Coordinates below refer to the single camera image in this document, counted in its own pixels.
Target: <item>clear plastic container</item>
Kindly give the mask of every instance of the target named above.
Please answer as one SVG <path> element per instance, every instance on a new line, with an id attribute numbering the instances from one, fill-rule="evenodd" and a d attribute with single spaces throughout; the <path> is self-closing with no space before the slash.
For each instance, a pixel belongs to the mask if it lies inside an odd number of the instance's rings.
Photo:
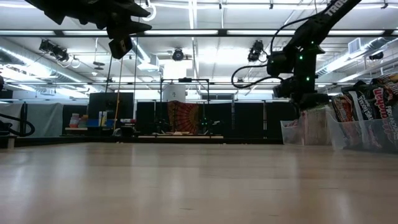
<path id="1" fill-rule="evenodd" d="M 284 140 L 284 144 L 295 144 L 295 145 L 304 145 L 304 138 L 302 136 L 302 132 L 300 131 L 299 125 L 297 126 L 288 126 L 292 124 L 293 121 L 280 121 L 280 127 L 282 129 L 282 138 Z"/>
<path id="2" fill-rule="evenodd" d="M 398 118 L 341 123 L 328 113 L 327 119 L 334 150 L 398 152 Z"/>
<path id="3" fill-rule="evenodd" d="M 284 144 L 301 146 L 330 146 L 326 120 L 328 107 L 303 111 L 296 121 L 281 121 Z"/>

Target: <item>red patterned tapestry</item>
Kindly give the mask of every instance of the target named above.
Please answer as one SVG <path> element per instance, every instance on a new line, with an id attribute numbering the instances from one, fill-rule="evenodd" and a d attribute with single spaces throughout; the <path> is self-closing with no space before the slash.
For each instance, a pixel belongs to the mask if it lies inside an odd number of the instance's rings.
<path id="1" fill-rule="evenodd" d="M 167 103 L 172 131 L 196 134 L 199 123 L 199 105 L 171 101 Z"/>

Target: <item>black cable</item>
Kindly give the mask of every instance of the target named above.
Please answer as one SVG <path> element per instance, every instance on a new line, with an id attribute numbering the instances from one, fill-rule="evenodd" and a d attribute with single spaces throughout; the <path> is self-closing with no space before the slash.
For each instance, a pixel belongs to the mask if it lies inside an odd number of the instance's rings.
<path id="1" fill-rule="evenodd" d="M 274 48 L 274 40 L 275 40 L 276 36 L 278 35 L 278 33 L 279 33 L 282 29 L 284 29 L 285 27 L 291 26 L 291 25 L 293 25 L 293 24 L 296 24 L 296 23 L 298 23 L 298 22 L 302 22 L 302 21 L 311 19 L 313 16 L 316 16 L 316 14 L 315 14 L 315 15 L 312 15 L 312 16 L 307 16 L 307 17 L 302 18 L 302 19 L 297 19 L 296 21 L 287 23 L 287 24 L 283 25 L 282 27 L 280 27 L 280 28 L 277 30 L 277 32 L 272 36 L 272 39 L 271 39 L 271 46 L 270 46 L 270 50 L 269 50 L 269 52 L 271 53 L 271 55 L 272 55 L 272 51 L 273 51 L 272 49 Z"/>
<path id="2" fill-rule="evenodd" d="M 14 121 L 19 121 L 20 123 L 21 123 L 21 125 L 23 124 L 23 123 L 25 123 L 25 124 L 27 124 L 29 127 L 30 127 L 30 131 L 28 132 L 28 133 L 20 133 L 20 132 L 18 132 L 18 131 L 15 131 L 15 130 L 12 130 L 10 127 L 7 127 L 7 131 L 9 131 L 10 133 L 12 133 L 12 134 L 15 134 L 16 136 L 20 136 L 20 137 L 27 137 L 27 136 L 30 136 L 30 135 L 32 135 L 34 132 L 35 132 L 35 126 L 33 126 L 33 124 L 32 123 L 30 123 L 29 121 L 25 121 L 25 120 L 22 120 L 22 119 L 20 119 L 20 118 L 15 118 L 15 117 L 13 117 L 13 116 L 8 116 L 8 115 L 5 115 L 5 114 L 1 114 L 0 113 L 0 117 L 3 117 L 3 118 L 7 118 L 7 119 L 11 119 L 11 120 L 14 120 Z M 5 123 L 3 123 L 2 121 L 0 121 L 0 126 L 5 126 L 6 124 Z"/>
<path id="3" fill-rule="evenodd" d="M 315 5 L 315 13 L 318 14 L 318 8 L 317 8 L 317 0 L 313 0 L 314 5 Z"/>
<path id="4" fill-rule="evenodd" d="M 38 60 L 40 60 L 44 55 L 46 55 L 47 53 L 42 53 L 42 55 L 40 55 L 40 57 L 38 59 L 36 59 L 33 63 L 31 63 L 30 65 L 26 66 L 29 67 L 31 65 L 33 65 L 34 63 L 36 63 Z"/>
<path id="5" fill-rule="evenodd" d="M 105 87 L 105 93 L 108 90 L 108 85 L 109 85 L 109 78 L 111 76 L 111 67 L 112 67 L 112 61 L 113 61 L 113 55 L 111 55 L 111 62 L 109 63 L 109 71 L 108 71 L 108 77 L 106 78 L 106 87 Z"/>
<path id="6" fill-rule="evenodd" d="M 267 80 L 267 79 L 270 79 L 270 78 L 277 78 L 277 79 L 279 79 L 279 80 L 281 80 L 281 81 L 284 80 L 284 79 L 281 78 L 281 77 L 264 77 L 264 78 L 260 78 L 259 80 L 255 81 L 255 82 L 252 82 L 252 83 L 250 83 L 250 84 L 247 84 L 247 85 L 237 85 L 237 84 L 235 84 L 234 78 L 235 78 L 235 75 L 237 74 L 238 71 L 240 71 L 240 70 L 242 70 L 242 69 L 245 69 L 245 68 L 263 68 L 263 67 L 266 67 L 266 66 L 267 66 L 267 65 L 250 65 L 250 66 L 243 66 L 243 67 L 241 67 L 241 68 L 238 68 L 238 69 L 232 74 L 232 77 L 231 77 L 232 86 L 234 86 L 235 88 L 244 89 L 244 88 L 249 88 L 250 86 L 254 86 L 254 85 L 257 84 L 257 83 L 262 82 L 262 81 Z"/>

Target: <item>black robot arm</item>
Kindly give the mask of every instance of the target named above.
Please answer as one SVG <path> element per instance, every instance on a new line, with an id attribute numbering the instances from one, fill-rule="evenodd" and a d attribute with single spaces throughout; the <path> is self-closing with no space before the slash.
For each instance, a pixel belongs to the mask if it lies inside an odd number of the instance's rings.
<path id="1" fill-rule="evenodd" d="M 331 28 L 361 0 L 334 0 L 325 10 L 304 22 L 282 51 L 268 56 L 267 72 L 272 77 L 293 73 L 274 88 L 276 97 L 290 98 L 301 110 L 328 103 L 328 96 L 315 91 L 317 55 Z"/>

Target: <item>black hose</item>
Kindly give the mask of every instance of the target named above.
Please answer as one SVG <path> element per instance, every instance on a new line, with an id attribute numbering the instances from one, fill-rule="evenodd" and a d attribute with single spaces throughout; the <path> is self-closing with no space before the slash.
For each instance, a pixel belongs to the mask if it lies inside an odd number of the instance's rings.
<path id="1" fill-rule="evenodd" d="M 29 121 L 25 121 L 25 120 L 22 120 L 20 118 L 15 118 L 13 116 L 8 116 L 8 115 L 1 114 L 1 113 L 0 113 L 0 117 L 11 119 L 11 120 L 14 120 L 14 121 L 19 121 L 21 123 L 21 125 L 23 123 L 25 123 L 25 124 L 27 124 L 30 127 L 30 131 L 28 133 L 20 133 L 18 131 L 12 130 L 11 127 L 8 127 L 7 131 L 9 131 L 12 134 L 15 134 L 16 136 L 27 137 L 27 136 L 32 135 L 35 132 L 35 130 L 36 130 L 35 126 L 33 126 L 33 124 L 30 123 Z M 5 126 L 5 124 L 2 121 L 0 121 L 0 126 Z"/>

